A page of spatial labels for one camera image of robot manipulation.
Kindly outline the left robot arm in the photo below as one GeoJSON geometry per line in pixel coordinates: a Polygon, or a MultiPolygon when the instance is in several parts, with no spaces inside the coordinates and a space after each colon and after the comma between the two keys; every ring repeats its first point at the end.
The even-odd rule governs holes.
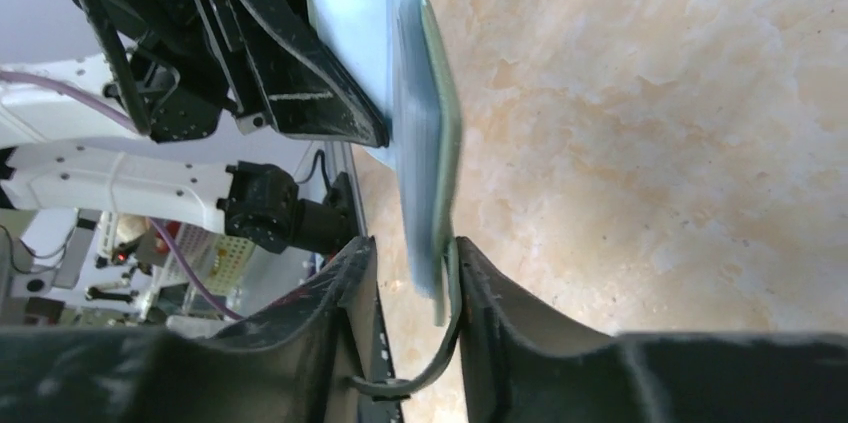
{"type": "Polygon", "coordinates": [[[389,143],[374,97],[320,35],[313,0],[73,0],[96,54],[1,69],[1,205],[187,223],[279,253],[355,235],[340,201],[302,199],[278,166],[171,161],[90,146],[157,145],[240,129],[389,143]]]}

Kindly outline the green card holder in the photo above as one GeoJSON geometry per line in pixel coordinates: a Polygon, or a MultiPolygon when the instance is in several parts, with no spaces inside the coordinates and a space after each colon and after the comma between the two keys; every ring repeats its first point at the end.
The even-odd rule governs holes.
{"type": "Polygon", "coordinates": [[[354,386],[398,401],[436,381],[458,339],[462,291],[452,224],[462,139],[453,74],[430,0],[307,0],[320,40],[376,104],[389,127],[380,161],[396,174],[412,284],[434,306],[445,336],[432,361],[409,380],[354,386]]]}

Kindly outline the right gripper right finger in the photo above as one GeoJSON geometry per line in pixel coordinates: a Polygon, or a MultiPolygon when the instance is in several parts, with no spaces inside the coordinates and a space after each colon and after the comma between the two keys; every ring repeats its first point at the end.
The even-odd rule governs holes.
{"type": "Polygon", "coordinates": [[[847,339],[832,333],[610,336],[457,241],[472,422],[843,422],[847,339]]]}

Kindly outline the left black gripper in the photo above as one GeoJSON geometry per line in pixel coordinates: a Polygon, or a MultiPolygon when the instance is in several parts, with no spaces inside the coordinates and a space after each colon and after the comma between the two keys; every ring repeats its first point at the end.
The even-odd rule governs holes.
{"type": "Polygon", "coordinates": [[[307,0],[228,0],[258,85],[226,55],[208,0],[102,0],[134,43],[129,65],[157,143],[203,139],[228,112],[294,139],[387,145],[376,105],[309,21],[307,0]]]}

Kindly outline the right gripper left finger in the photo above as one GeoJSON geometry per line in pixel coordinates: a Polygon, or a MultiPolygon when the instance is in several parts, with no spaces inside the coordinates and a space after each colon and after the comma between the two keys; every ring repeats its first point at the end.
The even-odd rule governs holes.
{"type": "Polygon", "coordinates": [[[376,243],[209,338],[164,327],[1,333],[5,422],[354,422],[374,339],[376,243]]]}

